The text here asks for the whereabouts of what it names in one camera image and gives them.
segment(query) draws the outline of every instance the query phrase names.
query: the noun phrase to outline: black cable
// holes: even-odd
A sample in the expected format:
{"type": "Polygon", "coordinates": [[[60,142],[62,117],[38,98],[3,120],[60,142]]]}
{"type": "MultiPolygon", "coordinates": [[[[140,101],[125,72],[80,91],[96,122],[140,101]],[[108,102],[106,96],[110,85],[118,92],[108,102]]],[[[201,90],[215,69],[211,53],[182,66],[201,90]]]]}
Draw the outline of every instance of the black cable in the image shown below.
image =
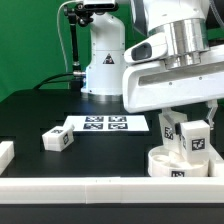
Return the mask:
{"type": "Polygon", "coordinates": [[[53,79],[57,79],[57,78],[61,78],[61,77],[65,77],[65,76],[73,76],[73,73],[65,73],[65,74],[58,74],[58,75],[54,75],[51,76],[45,80],[43,80],[41,83],[39,83],[38,85],[34,86],[33,89],[38,90],[42,85],[45,85],[47,83],[50,83],[49,81],[53,80],[53,79]]]}

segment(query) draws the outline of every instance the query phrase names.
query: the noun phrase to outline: white foam block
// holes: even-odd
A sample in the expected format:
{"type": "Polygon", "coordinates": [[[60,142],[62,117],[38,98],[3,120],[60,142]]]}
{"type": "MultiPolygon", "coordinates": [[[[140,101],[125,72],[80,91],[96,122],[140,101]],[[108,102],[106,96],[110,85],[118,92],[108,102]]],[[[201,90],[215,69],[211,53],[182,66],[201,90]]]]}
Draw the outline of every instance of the white foam block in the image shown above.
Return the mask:
{"type": "Polygon", "coordinates": [[[205,121],[181,123],[181,154],[190,163],[209,160],[210,126],[205,121]]]}
{"type": "Polygon", "coordinates": [[[86,184],[86,203],[121,203],[120,178],[96,178],[86,184]]]}
{"type": "MultiPolygon", "coordinates": [[[[175,123],[182,123],[187,121],[187,115],[171,111],[170,117],[175,123]]],[[[180,153],[180,138],[179,135],[176,135],[171,132],[171,125],[163,116],[159,114],[160,128],[163,138],[163,145],[166,149],[171,150],[176,153],[180,153]]]]}
{"type": "Polygon", "coordinates": [[[209,176],[224,177],[224,160],[212,145],[209,145],[209,156],[209,176]]]}
{"type": "Polygon", "coordinates": [[[45,150],[61,152],[73,141],[73,127],[56,126],[42,135],[45,150]]]}
{"type": "Polygon", "coordinates": [[[14,158],[14,145],[11,141],[3,141],[0,144],[0,174],[9,165],[11,160],[14,158]]]}

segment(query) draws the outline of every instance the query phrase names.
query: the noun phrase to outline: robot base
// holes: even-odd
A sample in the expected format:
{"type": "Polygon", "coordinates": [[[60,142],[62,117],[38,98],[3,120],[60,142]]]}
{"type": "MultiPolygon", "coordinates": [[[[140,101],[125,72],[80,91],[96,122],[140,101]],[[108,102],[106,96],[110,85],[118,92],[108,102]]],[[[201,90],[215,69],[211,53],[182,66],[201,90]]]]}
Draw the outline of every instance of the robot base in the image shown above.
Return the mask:
{"type": "Polygon", "coordinates": [[[122,95],[96,95],[91,93],[81,93],[82,98],[99,102],[122,102],[122,95]]]}

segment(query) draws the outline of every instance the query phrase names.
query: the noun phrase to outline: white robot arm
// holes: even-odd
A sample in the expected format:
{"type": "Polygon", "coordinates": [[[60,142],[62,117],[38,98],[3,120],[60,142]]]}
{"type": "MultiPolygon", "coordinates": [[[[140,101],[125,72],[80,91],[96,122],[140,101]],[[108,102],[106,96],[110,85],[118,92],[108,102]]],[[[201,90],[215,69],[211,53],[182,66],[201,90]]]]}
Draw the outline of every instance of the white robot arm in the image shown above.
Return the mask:
{"type": "Polygon", "coordinates": [[[131,113],[162,109],[163,146],[149,152],[150,176],[223,176],[216,164],[223,169],[224,161],[210,145],[210,129],[217,99],[224,98],[224,45],[209,48],[209,0],[131,3],[134,25],[148,38],[125,52],[124,107],[131,113]],[[185,114],[171,110],[198,102],[210,108],[208,124],[187,122],[185,114]]]}
{"type": "Polygon", "coordinates": [[[123,77],[126,110],[140,112],[223,98],[224,46],[208,46],[209,0],[140,1],[148,39],[125,52],[130,64],[123,77]]]}

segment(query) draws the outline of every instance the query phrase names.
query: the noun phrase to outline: white cube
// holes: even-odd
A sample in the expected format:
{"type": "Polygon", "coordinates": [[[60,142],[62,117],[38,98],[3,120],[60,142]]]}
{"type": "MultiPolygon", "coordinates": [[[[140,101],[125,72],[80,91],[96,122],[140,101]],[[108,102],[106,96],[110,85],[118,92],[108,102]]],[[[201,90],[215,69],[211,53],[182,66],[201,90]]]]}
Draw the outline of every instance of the white cube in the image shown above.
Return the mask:
{"type": "Polygon", "coordinates": [[[181,154],[190,163],[209,160],[210,126],[205,121],[181,124],[181,154]]]}
{"type": "Polygon", "coordinates": [[[0,174],[2,174],[14,156],[15,153],[13,142],[3,141],[0,144],[0,174]]]}
{"type": "Polygon", "coordinates": [[[73,127],[56,126],[42,135],[45,150],[61,152],[73,141],[73,127]]]}
{"type": "MultiPolygon", "coordinates": [[[[175,123],[182,123],[187,121],[187,115],[172,111],[170,117],[175,123]]],[[[171,125],[163,116],[159,114],[160,128],[163,138],[163,146],[176,153],[180,153],[180,136],[172,133],[171,125]]]]}

